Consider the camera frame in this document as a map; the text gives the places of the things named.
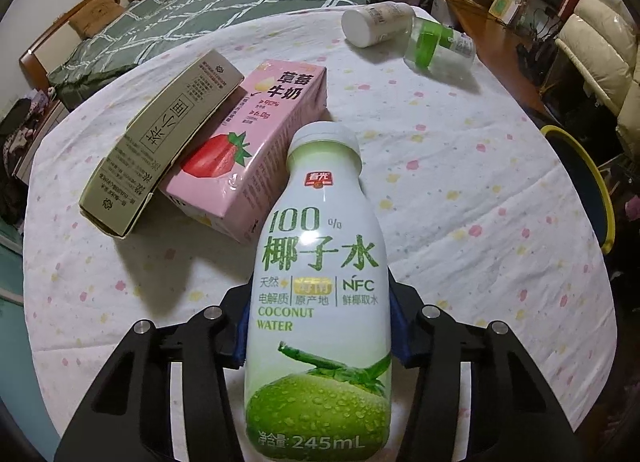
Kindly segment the cream puffer jacket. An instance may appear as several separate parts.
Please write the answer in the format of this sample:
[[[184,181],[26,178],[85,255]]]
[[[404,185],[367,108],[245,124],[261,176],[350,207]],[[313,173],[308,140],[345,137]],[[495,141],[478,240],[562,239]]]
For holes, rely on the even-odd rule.
[[[639,153],[639,26],[623,0],[578,0],[556,45],[616,117],[616,132]]]

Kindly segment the left brown pillow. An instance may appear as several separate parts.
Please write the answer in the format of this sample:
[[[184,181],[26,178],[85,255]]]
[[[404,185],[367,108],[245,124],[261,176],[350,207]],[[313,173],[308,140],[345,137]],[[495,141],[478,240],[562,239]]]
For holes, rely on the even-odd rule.
[[[91,0],[68,20],[81,39],[93,38],[125,13],[115,0]]]

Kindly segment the yellow rimmed trash bin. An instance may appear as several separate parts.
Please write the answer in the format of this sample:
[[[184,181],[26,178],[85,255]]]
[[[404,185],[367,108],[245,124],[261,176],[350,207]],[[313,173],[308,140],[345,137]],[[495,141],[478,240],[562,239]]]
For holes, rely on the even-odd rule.
[[[611,196],[596,163],[579,141],[559,126],[548,124],[540,132],[570,177],[602,254],[608,255],[615,241],[615,214]]]

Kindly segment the wooden headboard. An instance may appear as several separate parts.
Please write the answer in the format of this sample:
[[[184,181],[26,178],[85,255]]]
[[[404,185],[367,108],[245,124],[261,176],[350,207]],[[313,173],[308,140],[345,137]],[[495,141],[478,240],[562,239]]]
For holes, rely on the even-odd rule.
[[[85,37],[70,24],[70,20],[94,1],[82,0],[58,16],[18,59],[23,76],[31,88],[43,91],[49,89],[49,72],[64,64],[77,46],[85,40]],[[128,0],[111,0],[111,2],[122,7],[128,4]]]

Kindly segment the dark clothes pile on nightstand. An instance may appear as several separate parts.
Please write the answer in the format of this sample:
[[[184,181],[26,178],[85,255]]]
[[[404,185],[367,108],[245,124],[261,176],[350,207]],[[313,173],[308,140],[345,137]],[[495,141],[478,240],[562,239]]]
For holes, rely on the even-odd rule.
[[[34,140],[39,120],[50,104],[49,96],[41,90],[31,90],[19,98],[1,120],[1,219],[17,225],[24,219],[27,187],[14,175],[17,162]]]

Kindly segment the pink strawberry milk carton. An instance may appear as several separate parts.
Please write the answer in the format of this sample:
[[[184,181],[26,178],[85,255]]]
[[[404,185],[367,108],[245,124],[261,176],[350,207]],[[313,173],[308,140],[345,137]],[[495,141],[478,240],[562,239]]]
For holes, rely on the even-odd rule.
[[[293,135],[326,111],[326,68],[268,59],[196,133],[160,183],[185,215],[250,243],[280,197]]]

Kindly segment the floral white tablecloth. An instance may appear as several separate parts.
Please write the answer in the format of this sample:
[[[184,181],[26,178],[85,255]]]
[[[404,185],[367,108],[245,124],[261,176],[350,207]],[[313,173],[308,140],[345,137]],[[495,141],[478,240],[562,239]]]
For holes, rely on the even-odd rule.
[[[337,10],[267,17],[157,56],[73,110],[38,148],[24,293],[59,461],[170,461],[182,368],[192,461],[578,461],[516,305],[554,286],[542,332],[579,358],[606,272],[547,138],[499,100],[484,125],[427,115],[368,53],[356,89],[320,62]]]

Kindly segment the green plaid bed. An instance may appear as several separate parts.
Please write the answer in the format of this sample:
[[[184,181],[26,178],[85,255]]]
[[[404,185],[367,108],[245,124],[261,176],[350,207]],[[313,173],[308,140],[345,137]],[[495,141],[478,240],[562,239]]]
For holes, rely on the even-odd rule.
[[[306,8],[352,6],[381,0],[140,0],[82,40],[50,85],[72,111],[122,74],[204,34],[266,16]]]

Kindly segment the coconut water bottle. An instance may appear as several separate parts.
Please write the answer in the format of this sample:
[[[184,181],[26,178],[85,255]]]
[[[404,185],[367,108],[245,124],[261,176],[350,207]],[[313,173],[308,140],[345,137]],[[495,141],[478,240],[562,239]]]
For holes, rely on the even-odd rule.
[[[357,137],[301,127],[257,244],[248,315],[247,438],[272,460],[364,461],[390,434],[384,238],[360,185]]]

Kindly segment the beige medicine box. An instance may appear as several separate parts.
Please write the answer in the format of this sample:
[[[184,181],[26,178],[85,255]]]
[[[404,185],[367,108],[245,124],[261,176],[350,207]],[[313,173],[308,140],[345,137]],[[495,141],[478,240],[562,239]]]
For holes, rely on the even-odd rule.
[[[79,199],[102,233],[126,237],[179,153],[243,81],[215,50],[186,67],[128,123]]]

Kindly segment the white nightstand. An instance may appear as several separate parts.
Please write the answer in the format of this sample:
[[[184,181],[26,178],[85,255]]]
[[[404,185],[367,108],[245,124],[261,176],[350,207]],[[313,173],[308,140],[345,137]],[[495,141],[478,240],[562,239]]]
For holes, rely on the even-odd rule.
[[[54,128],[68,116],[68,110],[59,101],[55,100],[39,120],[34,132],[26,137],[26,144],[20,149],[21,155],[12,172],[12,176],[25,185],[29,184],[30,172],[35,154],[43,141]]]

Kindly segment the green clear jar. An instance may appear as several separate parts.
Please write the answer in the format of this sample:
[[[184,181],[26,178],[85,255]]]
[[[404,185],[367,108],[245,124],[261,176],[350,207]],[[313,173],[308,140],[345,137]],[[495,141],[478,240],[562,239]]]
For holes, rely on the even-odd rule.
[[[474,41],[465,33],[431,19],[413,19],[405,62],[421,72],[469,69],[476,57]]]

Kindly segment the white plastic bottle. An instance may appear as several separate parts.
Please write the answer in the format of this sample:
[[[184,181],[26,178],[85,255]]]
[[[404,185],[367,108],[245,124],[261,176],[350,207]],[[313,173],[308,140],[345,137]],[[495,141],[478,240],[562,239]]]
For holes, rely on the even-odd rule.
[[[348,43],[356,48],[370,48],[405,34],[413,19],[414,11],[409,4],[386,1],[344,11],[341,27]]]

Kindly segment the wooden low cabinet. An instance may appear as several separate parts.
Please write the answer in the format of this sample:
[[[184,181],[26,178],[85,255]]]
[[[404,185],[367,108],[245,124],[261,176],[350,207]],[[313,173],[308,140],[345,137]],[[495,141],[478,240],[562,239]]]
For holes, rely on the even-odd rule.
[[[480,4],[472,0],[445,0],[449,11],[466,34],[474,40],[480,61],[524,109],[548,116],[538,93],[518,66],[518,45],[525,41]]]

